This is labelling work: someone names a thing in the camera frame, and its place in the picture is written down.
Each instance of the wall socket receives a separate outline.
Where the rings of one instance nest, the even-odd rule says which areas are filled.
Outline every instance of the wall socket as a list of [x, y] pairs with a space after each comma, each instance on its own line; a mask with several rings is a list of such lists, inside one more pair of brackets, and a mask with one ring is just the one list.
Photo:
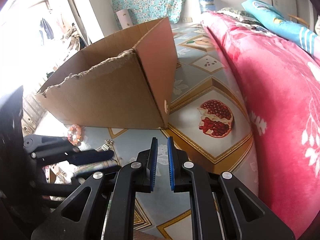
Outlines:
[[191, 22], [192, 22], [192, 18], [191, 17], [182, 19], [182, 23], [191, 23]]

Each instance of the paper roll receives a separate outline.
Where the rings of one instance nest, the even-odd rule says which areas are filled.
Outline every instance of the paper roll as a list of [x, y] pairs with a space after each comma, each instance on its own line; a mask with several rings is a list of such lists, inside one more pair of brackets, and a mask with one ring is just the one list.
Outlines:
[[127, 9], [117, 11], [117, 16], [123, 29], [133, 26], [129, 12]]

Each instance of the blue pillow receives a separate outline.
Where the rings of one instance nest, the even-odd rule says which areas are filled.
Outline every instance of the blue pillow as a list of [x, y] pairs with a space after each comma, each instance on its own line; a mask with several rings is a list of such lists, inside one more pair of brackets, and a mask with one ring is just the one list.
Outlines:
[[314, 43], [317, 37], [314, 32], [301, 24], [287, 21], [276, 8], [265, 2], [247, 0], [242, 3], [242, 6], [270, 31], [293, 41], [306, 52], [314, 54]]

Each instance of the pink blanket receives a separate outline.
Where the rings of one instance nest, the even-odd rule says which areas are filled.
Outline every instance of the pink blanket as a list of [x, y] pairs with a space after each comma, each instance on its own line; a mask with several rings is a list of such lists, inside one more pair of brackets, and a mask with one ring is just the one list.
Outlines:
[[204, 13], [246, 101], [259, 197], [298, 238], [320, 209], [320, 67], [291, 41]]

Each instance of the halved pomegranate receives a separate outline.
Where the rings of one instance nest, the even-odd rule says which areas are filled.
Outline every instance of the halved pomegranate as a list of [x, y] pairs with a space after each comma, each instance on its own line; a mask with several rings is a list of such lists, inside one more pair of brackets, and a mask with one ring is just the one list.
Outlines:
[[218, 100], [204, 102], [198, 108], [201, 116], [199, 129], [214, 138], [227, 136], [232, 129], [233, 114], [229, 107]]

